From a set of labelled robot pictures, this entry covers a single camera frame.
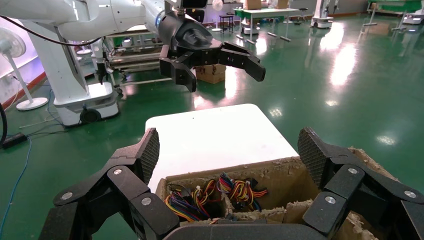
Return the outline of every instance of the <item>small box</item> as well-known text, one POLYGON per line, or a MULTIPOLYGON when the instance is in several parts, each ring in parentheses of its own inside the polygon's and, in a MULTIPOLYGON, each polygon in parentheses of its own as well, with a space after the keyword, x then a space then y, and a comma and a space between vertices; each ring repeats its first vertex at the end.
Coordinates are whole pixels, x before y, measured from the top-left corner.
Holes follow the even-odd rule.
POLYGON ((276 9, 286 9, 289 7, 289 0, 278 0, 277 5, 275 6, 276 9))
POLYGON ((255 9, 261 9, 261 8, 262 8, 261 0, 245 0, 244 1, 245 10, 255 10, 255 9))
MULTIPOLYGON (((362 149, 351 147, 349 150, 370 169, 397 181, 396 178, 370 158, 362 149)), ((266 219, 268 224, 303 224, 302 217, 304 213, 320 192, 309 175, 306 166, 302 163, 300 157, 296 156, 167 176, 159 181, 156 194, 164 200, 170 194, 170 186, 172 185, 195 189, 196 186, 204 186, 210 179, 217 180, 222 172, 227 173, 233 179, 254 178, 258 181, 258 189, 267 188, 268 190, 267 195, 256 199, 262 206, 262 211, 253 212, 235 210, 228 196, 222 193, 222 204, 218 214, 220 214, 220 217, 231 214, 238 221, 266 219)), ((212 219, 208 219, 197 223, 210 224, 212 221, 212 219)), ((181 222, 181 226, 186 224, 196 224, 196 222, 181 222)), ((375 240, 376 238, 370 231, 373 231, 377 235, 380 234, 360 215, 350 212, 333 239, 375 240)))
POLYGON ((214 65, 205 65, 205 66, 197 66, 196 69, 196 78, 198 80, 216 84, 225 80, 225 71, 227 67, 221 64, 214 65))

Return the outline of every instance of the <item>fan base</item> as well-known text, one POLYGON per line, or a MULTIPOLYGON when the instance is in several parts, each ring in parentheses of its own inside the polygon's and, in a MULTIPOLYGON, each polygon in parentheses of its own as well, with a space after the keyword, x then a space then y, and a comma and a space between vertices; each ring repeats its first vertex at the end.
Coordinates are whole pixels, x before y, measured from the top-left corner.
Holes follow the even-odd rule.
POLYGON ((41 106, 44 106, 47 104, 48 100, 45 97, 37 97, 32 99, 33 102, 30 102, 29 100, 25 100, 18 105, 16 105, 16 108, 19 111, 28 111, 32 109, 39 108, 41 106))

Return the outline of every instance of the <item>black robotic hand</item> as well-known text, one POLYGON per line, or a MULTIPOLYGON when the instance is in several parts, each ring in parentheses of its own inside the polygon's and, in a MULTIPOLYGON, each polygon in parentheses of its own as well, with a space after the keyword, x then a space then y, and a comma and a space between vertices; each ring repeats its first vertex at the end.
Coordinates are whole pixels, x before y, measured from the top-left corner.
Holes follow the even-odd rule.
POLYGON ((160 20, 158 32, 164 43, 159 58, 160 74, 186 86, 190 92, 196 91, 196 76, 190 71, 196 66, 222 64, 244 69, 258 82, 265 78, 265 68, 250 50, 214 39, 199 22, 176 11, 160 20))

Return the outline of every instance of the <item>shiny epoxy floor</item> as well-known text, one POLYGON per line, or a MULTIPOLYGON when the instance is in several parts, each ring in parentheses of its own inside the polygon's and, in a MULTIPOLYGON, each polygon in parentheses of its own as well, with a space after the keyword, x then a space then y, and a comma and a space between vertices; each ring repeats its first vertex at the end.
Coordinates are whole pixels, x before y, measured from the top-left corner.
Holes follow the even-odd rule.
MULTIPOLYGON (((64 134, 34 136, 28 168, 15 193, 2 239, 36 239, 53 197, 98 171, 116 148, 136 143, 147 119, 244 103, 257 105, 295 149, 299 130, 310 126, 328 143, 365 149, 403 183, 424 192, 420 157, 424 136, 422 28, 393 34, 390 29, 398 18, 377 16, 377 26, 362 28, 366 18, 339 17, 329 32, 314 33, 307 24, 291 25, 288 36, 292 42, 271 38, 265 32, 270 26, 263 25, 255 47, 226 33, 224 40, 255 50, 266 67, 265 81, 255 82, 243 71, 228 68, 225 82, 199 82, 195 93, 171 82, 127 86, 119 100, 118 117, 64 134)), ((277 33, 283 35, 285 27, 280 24, 277 33)), ((157 78, 157 73, 150 72, 134 74, 129 81, 157 78)), ((34 96, 48 96, 49 89, 41 86, 34 96)), ((44 109, 10 110, 9 130, 18 132, 19 126, 46 116, 44 109)), ((38 129, 22 131, 28 134, 38 129)), ((28 147, 24 143, 0 150, 1 216, 28 147)), ((94 239, 135 236, 115 215, 94 239)))

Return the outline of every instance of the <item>wire bundle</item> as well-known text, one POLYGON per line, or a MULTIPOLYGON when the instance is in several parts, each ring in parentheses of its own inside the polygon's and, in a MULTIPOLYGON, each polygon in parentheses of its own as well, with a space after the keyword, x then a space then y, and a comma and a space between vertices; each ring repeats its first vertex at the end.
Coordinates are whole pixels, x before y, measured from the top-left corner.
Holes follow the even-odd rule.
POLYGON ((211 216, 205 210, 204 205, 211 202, 210 196, 214 191, 215 180, 211 179, 207 182, 204 189, 197 186, 196 190, 191 194, 185 187, 183 189, 175 189, 175 191, 171 191, 171 194, 166 197, 164 202, 171 211, 188 222, 207 220, 211 216))
POLYGON ((225 172, 220 175, 216 188, 218 191, 227 194, 230 201, 239 205, 239 208, 243 208, 245 205, 243 203, 246 203, 251 211, 262 210, 255 198, 260 198, 268 193, 267 189, 254 191, 250 181, 231 179, 225 172))

